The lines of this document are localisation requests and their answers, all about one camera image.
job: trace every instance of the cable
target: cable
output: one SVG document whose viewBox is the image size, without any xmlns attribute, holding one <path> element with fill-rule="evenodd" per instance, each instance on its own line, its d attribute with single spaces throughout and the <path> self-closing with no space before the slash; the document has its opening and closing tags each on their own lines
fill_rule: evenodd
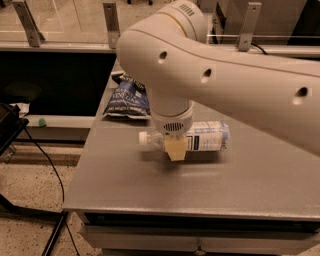
<svg viewBox="0 0 320 256">
<path fill-rule="evenodd" d="M 264 55 L 269 55 L 260 45 L 254 43 L 251 43 L 251 45 L 260 49 Z"/>
<path fill-rule="evenodd" d="M 21 125 L 24 126 L 24 123 L 21 121 L 21 119 L 19 118 L 19 116 L 17 116 L 16 113 L 14 113 L 14 111 L 13 111 L 10 107 L 7 106 L 7 104 L 0 103 L 0 105 L 3 106 L 4 108 L 6 108 L 8 111 L 10 111 L 14 116 L 16 116 L 17 119 L 19 120 L 19 122 L 21 123 Z M 50 164 L 51 164 L 51 166 L 52 166 L 52 168 L 53 168 L 56 176 L 58 177 L 58 180 L 59 180 L 59 183 L 60 183 L 60 186 L 61 186 L 61 191 L 62 191 L 62 202 L 64 202 L 64 187 L 63 187 L 63 183 L 62 183 L 62 181 L 61 181 L 61 178 L 60 178 L 60 176 L 59 176 L 59 173 L 57 172 L 56 167 L 54 166 L 51 158 L 50 158 L 50 157 L 47 155 L 47 153 L 39 146 L 39 144 L 31 137 L 31 135 L 30 135 L 30 133 L 28 132 L 28 130 L 27 130 L 25 127 L 24 127 L 23 129 L 24 129 L 24 131 L 27 133 L 30 141 L 37 146 L 37 148 L 46 156 L 46 158 L 47 158 L 48 161 L 50 162 Z M 77 256 L 80 256 L 79 251 L 78 251 L 78 249 L 77 249 L 77 246 L 76 246 L 76 244 L 75 244 L 75 242 L 74 242 L 74 240 L 73 240 L 73 236 L 72 236 L 72 234 L 71 234 L 71 232 L 70 232 L 70 230 L 69 230 L 68 224 L 67 224 L 66 221 L 65 221 L 64 223 L 65 223 L 65 225 L 66 225 L 66 227 L 67 227 L 67 230 L 68 230 L 68 232 L 69 232 L 69 235 L 70 235 L 72 244 L 73 244 L 73 246 L 74 246 L 74 249 L 76 250 Z"/>
<path fill-rule="evenodd" d="M 73 240 L 73 237 L 72 237 L 72 234 L 71 234 L 71 232 L 70 232 L 70 229 L 69 229 L 69 226 L 68 226 L 67 222 L 64 221 L 64 224 L 66 224 L 67 230 L 68 230 L 68 232 L 69 232 L 69 235 L 70 235 L 70 238 L 71 238 L 73 247 L 74 247 L 74 249 L 76 250 L 77 256 L 80 256 L 80 253 L 79 253 L 79 251 L 78 251 L 78 249 L 77 249 L 77 246 L 76 246 L 76 244 L 75 244 L 75 242 L 74 242 L 74 240 Z"/>
</svg>

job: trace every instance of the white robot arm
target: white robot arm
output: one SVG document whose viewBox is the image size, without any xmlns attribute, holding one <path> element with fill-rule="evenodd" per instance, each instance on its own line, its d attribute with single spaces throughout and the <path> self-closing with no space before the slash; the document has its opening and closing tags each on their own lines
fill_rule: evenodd
<svg viewBox="0 0 320 256">
<path fill-rule="evenodd" d="M 177 138 L 192 101 L 320 156 L 320 64 L 205 45 L 198 7 L 176 1 L 120 37 L 121 67 L 144 83 L 156 128 Z"/>
</svg>

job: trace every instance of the glass barrier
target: glass barrier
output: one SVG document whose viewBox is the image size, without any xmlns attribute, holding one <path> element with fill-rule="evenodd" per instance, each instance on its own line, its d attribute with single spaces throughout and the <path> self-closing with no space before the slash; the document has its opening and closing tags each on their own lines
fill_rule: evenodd
<svg viewBox="0 0 320 256">
<path fill-rule="evenodd" d="M 12 0 L 2 0 L 0 42 L 27 42 Z M 103 0 L 26 0 L 46 42 L 108 44 Z M 172 0 L 117 0 L 120 32 L 155 13 Z M 208 41 L 236 44 L 248 0 L 197 0 L 214 5 L 209 13 Z M 258 0 L 262 4 L 253 42 L 263 45 L 320 46 L 318 0 Z"/>
<path fill-rule="evenodd" d="M 0 7 L 0 41 L 27 42 L 12 0 Z M 46 42 L 108 43 L 103 0 L 27 0 L 37 27 Z M 155 13 L 166 2 L 148 5 L 147 0 L 117 1 L 120 31 Z"/>
<path fill-rule="evenodd" d="M 212 17 L 211 43 L 237 44 L 247 14 L 248 0 L 217 0 Z M 264 45 L 320 46 L 318 0 L 259 0 L 252 42 Z"/>
</svg>

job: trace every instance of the white bottle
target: white bottle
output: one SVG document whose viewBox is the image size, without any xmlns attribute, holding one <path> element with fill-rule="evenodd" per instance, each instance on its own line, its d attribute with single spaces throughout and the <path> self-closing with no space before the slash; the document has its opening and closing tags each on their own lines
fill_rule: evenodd
<svg viewBox="0 0 320 256">
<path fill-rule="evenodd" d="M 224 150 L 229 137 L 229 126 L 223 121 L 194 122 L 186 133 L 187 151 Z M 164 149 L 164 136 L 158 131 L 139 132 L 139 143 Z"/>
</svg>

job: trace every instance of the bottle cap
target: bottle cap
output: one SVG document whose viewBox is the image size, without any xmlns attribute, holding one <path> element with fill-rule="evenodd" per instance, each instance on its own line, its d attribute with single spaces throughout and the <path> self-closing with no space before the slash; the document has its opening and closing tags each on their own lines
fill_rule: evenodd
<svg viewBox="0 0 320 256">
<path fill-rule="evenodd" d="M 147 132 L 139 132 L 139 144 L 140 145 L 148 144 Z"/>
</svg>

